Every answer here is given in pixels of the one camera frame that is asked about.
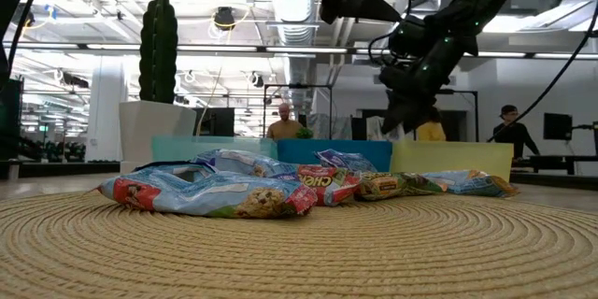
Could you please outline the yellow translucent plastic bin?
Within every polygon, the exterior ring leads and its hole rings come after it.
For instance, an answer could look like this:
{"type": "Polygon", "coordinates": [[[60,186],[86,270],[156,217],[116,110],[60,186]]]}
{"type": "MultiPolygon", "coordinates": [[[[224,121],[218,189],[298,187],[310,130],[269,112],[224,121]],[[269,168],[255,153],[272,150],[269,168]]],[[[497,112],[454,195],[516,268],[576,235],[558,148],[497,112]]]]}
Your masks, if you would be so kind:
{"type": "Polygon", "coordinates": [[[392,144],[390,171],[477,170],[509,181],[512,157],[510,144],[403,140],[392,144]]]}

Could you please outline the crumpled grey cloth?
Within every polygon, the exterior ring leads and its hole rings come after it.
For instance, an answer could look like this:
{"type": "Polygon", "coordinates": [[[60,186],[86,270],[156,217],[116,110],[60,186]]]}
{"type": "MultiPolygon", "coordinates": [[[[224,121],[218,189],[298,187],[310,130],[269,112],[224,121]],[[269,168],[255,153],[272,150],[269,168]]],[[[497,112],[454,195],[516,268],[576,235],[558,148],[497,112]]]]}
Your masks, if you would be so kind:
{"type": "Polygon", "coordinates": [[[315,139],[351,140],[351,118],[311,114],[306,117],[307,128],[315,139]]]}

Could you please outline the round wooden plate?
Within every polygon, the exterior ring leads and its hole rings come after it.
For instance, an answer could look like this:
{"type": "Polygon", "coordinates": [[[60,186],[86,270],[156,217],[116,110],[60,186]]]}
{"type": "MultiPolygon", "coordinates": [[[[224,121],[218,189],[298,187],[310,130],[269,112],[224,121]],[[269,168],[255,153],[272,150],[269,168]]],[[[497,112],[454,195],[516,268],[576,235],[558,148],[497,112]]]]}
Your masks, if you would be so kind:
{"type": "Polygon", "coordinates": [[[598,299],[598,215],[472,196],[285,220],[0,202],[0,299],[598,299]]]}

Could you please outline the black box monitor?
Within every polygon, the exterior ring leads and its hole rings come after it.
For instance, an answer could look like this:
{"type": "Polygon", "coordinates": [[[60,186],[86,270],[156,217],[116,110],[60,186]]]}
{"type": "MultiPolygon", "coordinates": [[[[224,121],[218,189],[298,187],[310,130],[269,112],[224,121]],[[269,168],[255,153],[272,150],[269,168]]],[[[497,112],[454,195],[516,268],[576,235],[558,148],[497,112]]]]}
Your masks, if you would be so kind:
{"type": "Polygon", "coordinates": [[[194,111],[194,135],[235,135],[235,110],[232,107],[195,108],[194,111]]]}

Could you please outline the person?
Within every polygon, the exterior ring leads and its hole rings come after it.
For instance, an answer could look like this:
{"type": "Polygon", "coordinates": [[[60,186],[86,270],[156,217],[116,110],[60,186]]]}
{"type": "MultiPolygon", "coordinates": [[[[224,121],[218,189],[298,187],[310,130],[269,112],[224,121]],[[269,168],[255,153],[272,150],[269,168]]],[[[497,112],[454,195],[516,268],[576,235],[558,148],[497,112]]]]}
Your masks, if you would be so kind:
{"type": "Polygon", "coordinates": [[[283,103],[278,107],[279,120],[268,127],[266,133],[267,138],[279,141],[280,139],[297,137],[297,134],[303,128],[303,125],[299,121],[292,120],[290,118],[290,113],[291,109],[288,104],[283,103]]]}
{"type": "Polygon", "coordinates": [[[433,107],[427,122],[417,128],[417,139],[419,141],[446,141],[447,138],[441,121],[439,110],[433,107]]]}
{"type": "Polygon", "coordinates": [[[527,127],[517,121],[518,116],[519,112],[515,106],[503,106],[500,113],[502,122],[493,128],[493,140],[496,143],[512,144],[514,160],[523,158],[524,147],[527,147],[533,155],[539,155],[539,148],[533,141],[527,127]]]}

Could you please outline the long ceiling light bar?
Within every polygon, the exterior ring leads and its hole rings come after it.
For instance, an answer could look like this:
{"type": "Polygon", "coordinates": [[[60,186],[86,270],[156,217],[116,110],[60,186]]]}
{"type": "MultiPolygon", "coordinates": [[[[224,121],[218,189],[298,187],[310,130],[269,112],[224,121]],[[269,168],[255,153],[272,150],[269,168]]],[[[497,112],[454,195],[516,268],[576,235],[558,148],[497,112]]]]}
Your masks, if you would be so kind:
{"type": "MultiPolygon", "coordinates": [[[[35,51],[78,51],[78,52],[139,52],[136,44],[75,44],[50,42],[24,42],[17,50],[35,51]]],[[[233,54],[272,54],[279,56],[291,55],[348,55],[348,56],[392,56],[389,50],[368,48],[340,48],[340,47],[279,47],[279,46],[249,46],[249,45],[181,45],[178,52],[199,55],[233,55],[233,54]]],[[[478,58],[500,59],[540,59],[567,60],[571,53],[564,52],[520,52],[520,51],[480,51],[478,58]]]]}

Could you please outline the dark blue plastic bin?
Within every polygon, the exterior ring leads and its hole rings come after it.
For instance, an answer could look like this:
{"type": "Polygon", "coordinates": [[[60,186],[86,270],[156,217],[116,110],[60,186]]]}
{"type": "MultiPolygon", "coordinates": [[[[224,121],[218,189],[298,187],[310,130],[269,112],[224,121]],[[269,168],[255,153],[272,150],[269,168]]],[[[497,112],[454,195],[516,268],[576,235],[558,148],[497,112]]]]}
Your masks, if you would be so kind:
{"type": "Polygon", "coordinates": [[[388,171],[392,160],[392,143],[388,141],[281,139],[277,150],[278,160],[290,164],[318,164],[315,152],[323,150],[360,153],[380,172],[388,171]]]}

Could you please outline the green orange granola bar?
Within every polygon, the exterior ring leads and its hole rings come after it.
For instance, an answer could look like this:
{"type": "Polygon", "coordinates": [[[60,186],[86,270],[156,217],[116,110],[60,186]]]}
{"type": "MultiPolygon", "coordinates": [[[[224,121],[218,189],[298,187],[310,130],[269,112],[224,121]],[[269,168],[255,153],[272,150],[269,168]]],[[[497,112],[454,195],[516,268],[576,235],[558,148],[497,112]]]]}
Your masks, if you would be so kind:
{"type": "Polygon", "coordinates": [[[437,183],[413,173],[362,172],[360,178],[360,184],[354,193],[359,201],[431,195],[445,191],[437,183]]]}

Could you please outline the black metal stand frame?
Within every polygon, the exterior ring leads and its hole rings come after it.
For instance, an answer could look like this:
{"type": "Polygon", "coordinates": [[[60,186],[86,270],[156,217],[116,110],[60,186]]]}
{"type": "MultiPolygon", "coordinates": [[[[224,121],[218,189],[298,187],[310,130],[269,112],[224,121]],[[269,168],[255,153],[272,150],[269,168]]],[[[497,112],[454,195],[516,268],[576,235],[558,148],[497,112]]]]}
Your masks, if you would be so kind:
{"type": "Polygon", "coordinates": [[[292,90],[307,90],[307,89],[326,89],[329,93],[328,101],[329,101],[329,130],[328,130],[328,139],[332,139],[332,131],[333,131],[333,85],[330,84],[304,84],[304,83],[291,83],[291,84],[264,84],[263,86],[263,136],[266,136],[266,129],[265,129],[265,113],[266,113],[266,106],[267,100],[270,99],[270,95],[267,91],[270,88],[276,88],[276,91],[279,89],[292,89],[292,90]]]}
{"type": "Polygon", "coordinates": [[[471,94],[473,96],[475,140],[476,140],[476,142],[480,142],[478,91],[441,89],[439,94],[442,94],[442,95],[471,94]]]}

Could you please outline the silver ventilation duct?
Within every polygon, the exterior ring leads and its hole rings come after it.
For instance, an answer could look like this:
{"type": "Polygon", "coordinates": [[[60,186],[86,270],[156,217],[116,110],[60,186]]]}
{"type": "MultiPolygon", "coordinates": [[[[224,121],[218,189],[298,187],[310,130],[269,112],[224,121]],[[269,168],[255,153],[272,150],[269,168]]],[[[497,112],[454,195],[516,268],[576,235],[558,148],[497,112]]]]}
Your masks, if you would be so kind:
{"type": "MultiPolygon", "coordinates": [[[[272,0],[278,44],[287,48],[313,47],[317,33],[316,0],[272,0]]],[[[288,84],[315,83],[315,57],[305,53],[281,52],[288,84]]]]}

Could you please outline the white hexagonal plant pot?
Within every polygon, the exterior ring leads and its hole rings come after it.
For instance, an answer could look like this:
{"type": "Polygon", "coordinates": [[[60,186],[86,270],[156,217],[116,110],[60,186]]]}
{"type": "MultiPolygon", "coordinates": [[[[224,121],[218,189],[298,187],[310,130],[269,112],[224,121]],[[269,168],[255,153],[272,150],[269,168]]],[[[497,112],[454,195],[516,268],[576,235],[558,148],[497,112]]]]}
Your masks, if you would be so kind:
{"type": "Polygon", "coordinates": [[[123,102],[119,106],[121,173],[152,161],[155,136],[188,136],[195,127],[196,111],[151,101],[123,102]]]}

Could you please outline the black cabinet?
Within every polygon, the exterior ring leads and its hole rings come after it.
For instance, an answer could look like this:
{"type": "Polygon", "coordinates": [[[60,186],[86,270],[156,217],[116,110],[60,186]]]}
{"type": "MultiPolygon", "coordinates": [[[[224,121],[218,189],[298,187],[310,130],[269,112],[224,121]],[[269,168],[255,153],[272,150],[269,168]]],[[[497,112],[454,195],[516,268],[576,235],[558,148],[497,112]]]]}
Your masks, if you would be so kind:
{"type": "Polygon", "coordinates": [[[18,157],[21,82],[10,79],[0,90],[0,161],[18,157]]]}

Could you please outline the blue granola bar red ends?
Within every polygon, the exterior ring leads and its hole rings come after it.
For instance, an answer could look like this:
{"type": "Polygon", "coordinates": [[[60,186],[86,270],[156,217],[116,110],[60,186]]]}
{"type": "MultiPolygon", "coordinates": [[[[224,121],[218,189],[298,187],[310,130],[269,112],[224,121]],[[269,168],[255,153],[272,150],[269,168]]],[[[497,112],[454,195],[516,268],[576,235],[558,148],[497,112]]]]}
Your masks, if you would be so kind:
{"type": "Polygon", "coordinates": [[[229,219],[305,216],[318,202],[316,193],[298,181],[219,170],[195,182],[134,170],[107,179],[97,190],[135,209],[229,219]]]}
{"type": "Polygon", "coordinates": [[[297,164],[280,162],[268,156],[237,149],[213,149],[196,155],[192,162],[208,164],[219,171],[230,171],[261,178],[299,180],[297,164]]]}

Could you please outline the blue orange-tipped granola bar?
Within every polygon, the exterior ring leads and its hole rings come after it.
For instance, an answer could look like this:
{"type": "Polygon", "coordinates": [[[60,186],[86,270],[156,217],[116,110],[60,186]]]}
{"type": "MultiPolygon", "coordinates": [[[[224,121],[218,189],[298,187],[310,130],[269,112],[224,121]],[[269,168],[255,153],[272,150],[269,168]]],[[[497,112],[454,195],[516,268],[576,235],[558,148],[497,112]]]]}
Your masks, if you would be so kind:
{"type": "Polygon", "coordinates": [[[341,152],[335,149],[315,151],[322,166],[347,169],[352,172],[377,172],[376,167],[361,153],[341,152]]]}

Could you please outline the light blue snack bag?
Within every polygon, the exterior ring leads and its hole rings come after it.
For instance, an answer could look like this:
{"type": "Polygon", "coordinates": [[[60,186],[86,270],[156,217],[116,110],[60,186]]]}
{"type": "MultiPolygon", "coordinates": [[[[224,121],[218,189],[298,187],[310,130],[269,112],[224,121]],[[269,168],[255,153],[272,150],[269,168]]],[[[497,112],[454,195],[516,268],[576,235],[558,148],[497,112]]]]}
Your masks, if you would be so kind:
{"type": "Polygon", "coordinates": [[[441,171],[422,176],[452,194],[505,198],[519,193],[503,178],[478,170],[441,171]]]}

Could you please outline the teal translucent plastic bin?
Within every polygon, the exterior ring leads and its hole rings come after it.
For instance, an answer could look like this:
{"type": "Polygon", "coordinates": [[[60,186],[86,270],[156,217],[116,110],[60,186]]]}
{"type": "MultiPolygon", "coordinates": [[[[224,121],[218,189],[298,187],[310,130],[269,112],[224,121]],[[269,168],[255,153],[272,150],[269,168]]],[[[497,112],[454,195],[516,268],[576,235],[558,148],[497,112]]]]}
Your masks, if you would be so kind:
{"type": "Polygon", "coordinates": [[[245,150],[278,160],[277,144],[269,138],[230,136],[155,136],[152,140],[152,161],[190,161],[205,151],[245,150]]]}

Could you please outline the silver blue granola bar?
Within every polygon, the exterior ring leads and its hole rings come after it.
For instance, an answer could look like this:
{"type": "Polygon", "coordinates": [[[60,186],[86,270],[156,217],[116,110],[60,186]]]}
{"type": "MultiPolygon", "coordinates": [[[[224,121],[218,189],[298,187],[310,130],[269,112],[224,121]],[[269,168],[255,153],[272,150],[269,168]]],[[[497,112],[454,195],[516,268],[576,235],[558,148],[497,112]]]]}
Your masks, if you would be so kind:
{"type": "Polygon", "coordinates": [[[209,164],[190,161],[155,162],[139,166],[135,171],[146,169],[167,173],[188,182],[195,182],[217,172],[217,169],[209,164]]]}

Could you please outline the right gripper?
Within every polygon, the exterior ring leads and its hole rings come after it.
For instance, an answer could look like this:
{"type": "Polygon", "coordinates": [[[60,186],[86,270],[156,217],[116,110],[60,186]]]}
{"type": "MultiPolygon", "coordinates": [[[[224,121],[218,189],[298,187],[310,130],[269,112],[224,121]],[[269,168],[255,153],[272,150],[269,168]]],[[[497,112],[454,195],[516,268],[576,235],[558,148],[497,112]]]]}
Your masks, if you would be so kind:
{"type": "Polygon", "coordinates": [[[422,57],[407,68],[397,65],[385,67],[379,80],[393,91],[386,91],[388,107],[381,133],[385,135],[397,127],[410,133],[426,122],[440,122],[440,113],[433,104],[397,92],[437,93],[449,83],[450,73],[465,53],[477,55],[475,36],[446,36],[437,39],[422,57]]]}

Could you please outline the white column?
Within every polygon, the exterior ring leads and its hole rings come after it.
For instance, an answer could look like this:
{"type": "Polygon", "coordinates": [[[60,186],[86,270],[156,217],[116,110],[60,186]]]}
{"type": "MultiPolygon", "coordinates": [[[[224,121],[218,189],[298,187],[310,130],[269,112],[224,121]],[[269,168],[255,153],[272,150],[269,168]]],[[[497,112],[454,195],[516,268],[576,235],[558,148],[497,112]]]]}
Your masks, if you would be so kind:
{"type": "Polygon", "coordinates": [[[128,98],[122,58],[100,56],[93,69],[85,160],[121,160],[120,103],[128,98]]]}

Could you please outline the red green Chewy bar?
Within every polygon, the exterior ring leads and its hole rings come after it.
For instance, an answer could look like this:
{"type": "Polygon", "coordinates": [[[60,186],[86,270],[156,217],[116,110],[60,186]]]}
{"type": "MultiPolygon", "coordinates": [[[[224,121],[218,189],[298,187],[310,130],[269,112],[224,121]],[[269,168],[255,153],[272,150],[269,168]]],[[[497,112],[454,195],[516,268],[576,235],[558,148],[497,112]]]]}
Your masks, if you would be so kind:
{"type": "Polygon", "coordinates": [[[300,164],[297,177],[318,196],[318,206],[337,206],[353,200],[361,179],[346,168],[300,164]]]}

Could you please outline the black desk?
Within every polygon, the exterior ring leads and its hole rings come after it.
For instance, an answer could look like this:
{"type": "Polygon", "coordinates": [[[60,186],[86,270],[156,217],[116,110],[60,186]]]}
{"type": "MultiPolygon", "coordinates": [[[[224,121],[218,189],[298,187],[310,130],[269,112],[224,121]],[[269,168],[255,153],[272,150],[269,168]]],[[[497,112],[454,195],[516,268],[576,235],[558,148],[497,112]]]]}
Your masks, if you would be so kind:
{"type": "Polygon", "coordinates": [[[597,155],[533,155],[529,158],[512,162],[512,168],[532,168],[535,173],[540,170],[564,170],[567,175],[576,173],[578,163],[598,163],[597,155]]]}

